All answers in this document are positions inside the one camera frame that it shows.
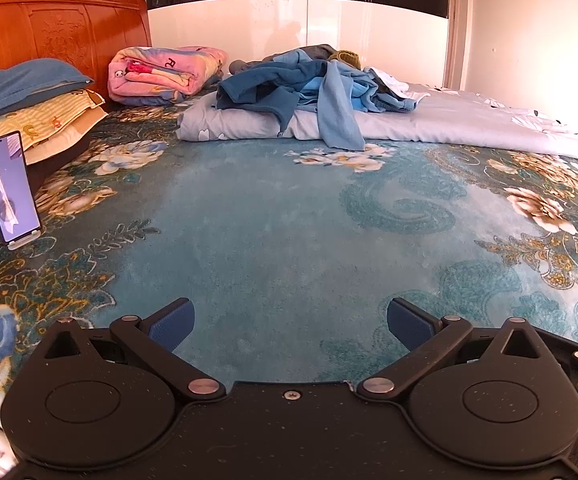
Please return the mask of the light blue folded duvet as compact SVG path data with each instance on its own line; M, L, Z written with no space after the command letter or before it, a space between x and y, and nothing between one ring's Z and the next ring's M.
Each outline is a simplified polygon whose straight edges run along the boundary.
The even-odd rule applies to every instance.
M505 107L479 93L434 89L412 112L357 112L355 122L367 141L466 144L578 159L578 133L572 128L540 117L535 110ZM281 131L272 114L220 110L213 93L180 113L176 136L189 142L320 138L317 115L310 110L297 110Z

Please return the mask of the yellow striped pillow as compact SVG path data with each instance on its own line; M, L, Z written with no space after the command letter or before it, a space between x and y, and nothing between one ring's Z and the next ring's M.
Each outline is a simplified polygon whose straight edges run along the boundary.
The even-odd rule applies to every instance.
M106 101L92 90L75 90L0 116L0 137L19 131L24 148L31 148L59 133L88 110Z

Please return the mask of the dark blue fleece jacket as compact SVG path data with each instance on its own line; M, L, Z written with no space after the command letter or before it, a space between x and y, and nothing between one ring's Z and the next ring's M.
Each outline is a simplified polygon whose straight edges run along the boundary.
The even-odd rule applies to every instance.
M298 107L302 89L326 73L326 61L258 64L221 81L216 106L219 110L271 114L283 132Z

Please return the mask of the pink folded cartoon quilt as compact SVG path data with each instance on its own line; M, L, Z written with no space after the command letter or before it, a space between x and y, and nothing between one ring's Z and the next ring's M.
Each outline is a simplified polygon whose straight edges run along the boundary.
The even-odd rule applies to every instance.
M225 51L211 47L128 47L109 63L110 98L128 106L179 103L224 76Z

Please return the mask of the light blue garment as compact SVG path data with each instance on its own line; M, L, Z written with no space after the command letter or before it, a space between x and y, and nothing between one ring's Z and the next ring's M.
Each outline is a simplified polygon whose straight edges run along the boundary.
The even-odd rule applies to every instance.
M365 148L357 112L409 113L426 96L374 67L361 70L336 58L319 64L324 73L298 90L298 108L316 114L320 138L330 148L354 152Z

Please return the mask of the blue pillow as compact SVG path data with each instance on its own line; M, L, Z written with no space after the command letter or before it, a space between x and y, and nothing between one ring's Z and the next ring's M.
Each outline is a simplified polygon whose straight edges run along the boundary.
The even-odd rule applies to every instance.
M0 116L85 89L93 82L73 65L56 58L36 58L0 70Z

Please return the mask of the white glossy wardrobe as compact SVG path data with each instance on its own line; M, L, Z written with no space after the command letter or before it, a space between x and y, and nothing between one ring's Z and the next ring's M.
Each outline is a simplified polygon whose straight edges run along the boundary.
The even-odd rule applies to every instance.
M260 60L328 44L415 84L441 84L449 0L147 0L158 47L208 46Z

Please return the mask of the beige pillow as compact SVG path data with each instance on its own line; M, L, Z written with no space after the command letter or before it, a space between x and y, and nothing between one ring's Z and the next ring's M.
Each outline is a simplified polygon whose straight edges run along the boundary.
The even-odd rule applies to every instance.
M6 122L11 122L12 116L16 114L18 113L8 114L9 117L0 117L0 126L4 126ZM83 140L89 130L97 125L98 122L101 122L106 115L106 112L101 107L88 108L88 110L84 110L80 117L75 118L62 129L48 136L48 138L30 146L25 144L24 157L27 165L37 164L72 148L77 142ZM14 120L11 122L11 125L14 125L13 130L20 129L22 136L22 125L17 125L16 122L19 121Z

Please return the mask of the smartphone on white stand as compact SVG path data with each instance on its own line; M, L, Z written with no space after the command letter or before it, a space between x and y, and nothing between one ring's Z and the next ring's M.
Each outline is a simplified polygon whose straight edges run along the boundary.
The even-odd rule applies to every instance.
M19 131L0 136L0 232L12 252L42 234Z

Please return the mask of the teal floral bed blanket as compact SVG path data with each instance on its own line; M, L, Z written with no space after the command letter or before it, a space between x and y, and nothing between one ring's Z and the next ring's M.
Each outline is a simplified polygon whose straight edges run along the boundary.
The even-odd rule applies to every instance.
M187 297L179 348L222 382L359 380L401 356L403 297L578 341L578 161L380 142L188 143L174 110L108 116L48 177L44 235L0 241L0 404L58 318L102 327Z

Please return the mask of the dark grey garment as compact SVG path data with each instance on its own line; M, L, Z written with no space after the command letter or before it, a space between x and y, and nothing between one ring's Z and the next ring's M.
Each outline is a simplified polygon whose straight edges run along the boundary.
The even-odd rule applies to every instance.
M335 48L329 46L328 44L315 44L314 46L304 46L292 49L290 51L268 55L266 56L266 58L263 58L262 60L249 61L249 62L243 60L234 60L229 65L229 73L231 73L231 75L237 75L238 73L242 73L245 70L249 70L254 66L270 62L297 63L301 61L318 61L318 60L327 61L329 58L331 58L333 55L336 55L337 53L338 51Z

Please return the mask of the wooden headboard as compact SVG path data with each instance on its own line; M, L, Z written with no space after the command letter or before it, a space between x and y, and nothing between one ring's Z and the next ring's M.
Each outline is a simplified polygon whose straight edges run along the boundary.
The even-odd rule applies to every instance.
M144 0L0 0L0 70L33 58L77 68L107 98L116 52L151 44Z

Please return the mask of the mustard yellow garment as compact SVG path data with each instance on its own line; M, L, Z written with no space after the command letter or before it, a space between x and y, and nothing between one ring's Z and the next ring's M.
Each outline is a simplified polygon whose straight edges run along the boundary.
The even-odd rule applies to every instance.
M359 55L353 51L349 50L336 51L328 57L328 60L344 63L348 66L353 67L355 70L362 69L362 63L360 62Z

